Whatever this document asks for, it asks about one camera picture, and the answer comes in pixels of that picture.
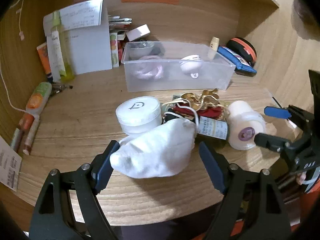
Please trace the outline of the person right hand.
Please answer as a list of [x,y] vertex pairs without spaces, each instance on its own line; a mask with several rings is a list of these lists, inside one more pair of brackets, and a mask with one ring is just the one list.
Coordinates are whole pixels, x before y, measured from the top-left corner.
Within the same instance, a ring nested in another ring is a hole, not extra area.
[[298,185],[302,185],[306,179],[306,172],[298,173],[296,175],[296,182]]

